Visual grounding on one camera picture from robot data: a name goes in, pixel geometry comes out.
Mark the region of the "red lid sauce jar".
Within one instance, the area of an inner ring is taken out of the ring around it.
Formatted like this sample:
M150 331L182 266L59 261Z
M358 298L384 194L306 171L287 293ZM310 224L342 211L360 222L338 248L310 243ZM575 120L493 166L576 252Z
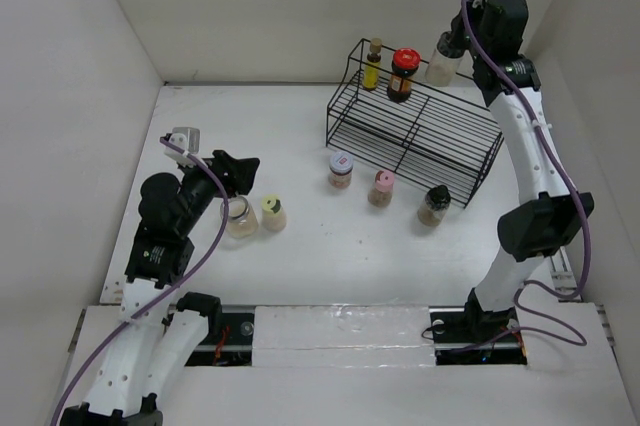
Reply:
M396 103L409 99L413 76L420 67L421 56L412 48L397 49L392 57L391 75L387 85L388 98Z

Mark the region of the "yellow oil bottle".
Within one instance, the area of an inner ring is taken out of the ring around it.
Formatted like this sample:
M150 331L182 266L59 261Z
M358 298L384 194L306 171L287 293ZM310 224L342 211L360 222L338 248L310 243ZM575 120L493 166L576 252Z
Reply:
M366 91L373 91L378 86L382 40L373 38L369 43L369 51L363 69L362 87Z

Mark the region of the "black lid spice shaker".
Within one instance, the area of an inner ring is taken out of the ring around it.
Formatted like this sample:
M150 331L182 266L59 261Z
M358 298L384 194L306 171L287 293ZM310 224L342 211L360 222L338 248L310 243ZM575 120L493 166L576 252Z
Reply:
M444 32L433 51L425 72L425 82L435 87L446 87L458 72L466 52L465 41L458 41L451 32Z

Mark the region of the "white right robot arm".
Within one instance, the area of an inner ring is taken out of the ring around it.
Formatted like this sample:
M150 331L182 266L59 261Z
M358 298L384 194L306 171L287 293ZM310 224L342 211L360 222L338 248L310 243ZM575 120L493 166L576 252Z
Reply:
M477 342L505 332L515 297L547 258L588 232L594 209L593 196L578 192L557 157L538 73L519 51L527 21L526 0L461 0L451 23L473 58L474 83L500 127L518 185L518 207L498 220L496 258L458 322Z

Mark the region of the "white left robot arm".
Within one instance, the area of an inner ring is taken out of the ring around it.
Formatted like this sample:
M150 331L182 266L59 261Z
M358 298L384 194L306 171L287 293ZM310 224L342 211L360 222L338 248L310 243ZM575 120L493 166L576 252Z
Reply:
M54 425L160 425L161 402L201 342L223 333L219 298L179 293L220 243L218 231L196 264L189 235L212 200L231 202L253 188L260 161L223 150L199 159L170 147L182 175L156 173L140 187L140 222L125 269L115 329L69 381L52 415Z

